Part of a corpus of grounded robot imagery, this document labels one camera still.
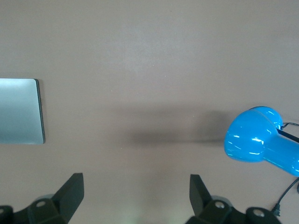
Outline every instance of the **silver laptop lid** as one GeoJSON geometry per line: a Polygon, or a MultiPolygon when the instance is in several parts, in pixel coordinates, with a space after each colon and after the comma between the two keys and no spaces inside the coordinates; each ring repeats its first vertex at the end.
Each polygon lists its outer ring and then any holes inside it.
{"type": "Polygon", "coordinates": [[[0,78],[0,143],[43,144],[38,81],[0,78]]]}

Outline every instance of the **black cable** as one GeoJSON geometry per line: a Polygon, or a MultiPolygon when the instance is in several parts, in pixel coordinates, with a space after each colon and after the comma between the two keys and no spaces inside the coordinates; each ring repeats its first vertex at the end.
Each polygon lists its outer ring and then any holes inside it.
{"type": "Polygon", "coordinates": [[[283,197],[285,196],[285,194],[292,188],[292,186],[295,185],[295,183],[297,183],[299,181],[299,177],[294,180],[293,183],[291,183],[291,185],[284,191],[284,193],[280,196],[279,200],[277,201],[277,203],[275,204],[275,206],[273,207],[273,209],[271,210],[271,212],[273,212],[273,214],[275,216],[280,216],[280,202],[281,202],[281,199],[283,199],[283,197]]]}
{"type": "Polygon", "coordinates": [[[281,130],[283,130],[288,125],[299,126],[299,124],[296,124],[296,123],[293,123],[293,122],[283,123],[283,126],[281,126],[281,130]]]}

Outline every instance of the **gray surface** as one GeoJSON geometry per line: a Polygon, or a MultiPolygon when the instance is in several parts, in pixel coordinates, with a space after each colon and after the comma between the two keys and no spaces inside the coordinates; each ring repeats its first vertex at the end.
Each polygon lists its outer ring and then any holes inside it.
{"type": "MultiPolygon", "coordinates": [[[[0,146],[1,204],[22,209],[83,172],[70,224],[183,224],[200,174],[242,212],[271,209],[294,177],[228,158],[222,140],[256,105],[298,122],[298,12],[297,0],[0,0],[0,75],[40,80],[47,140],[0,146]]],[[[298,204],[292,189],[284,224],[298,204]]]]}
{"type": "Polygon", "coordinates": [[[43,144],[38,81],[0,78],[0,144],[43,144]]]}

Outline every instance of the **lamp shade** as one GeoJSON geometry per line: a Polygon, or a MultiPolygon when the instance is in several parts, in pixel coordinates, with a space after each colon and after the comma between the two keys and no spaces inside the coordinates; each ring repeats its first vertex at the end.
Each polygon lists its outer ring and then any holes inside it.
{"type": "Polygon", "coordinates": [[[299,176],[299,143],[281,135],[282,118],[272,108],[251,108],[230,125],[224,140],[226,154],[239,161],[268,161],[299,176]]]}

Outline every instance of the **screw hole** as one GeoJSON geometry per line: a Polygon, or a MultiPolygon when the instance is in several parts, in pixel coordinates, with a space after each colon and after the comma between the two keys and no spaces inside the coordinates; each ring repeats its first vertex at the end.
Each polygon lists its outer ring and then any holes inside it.
{"type": "Polygon", "coordinates": [[[223,209],[225,206],[222,202],[216,202],[215,203],[216,207],[219,208],[219,209],[223,209]]]}
{"type": "Polygon", "coordinates": [[[259,209],[254,209],[253,213],[258,217],[265,217],[265,214],[263,213],[263,211],[261,211],[259,209]]]}
{"type": "Polygon", "coordinates": [[[45,204],[46,204],[46,202],[41,201],[41,202],[37,203],[36,206],[39,208],[39,207],[44,206],[45,204]]]}

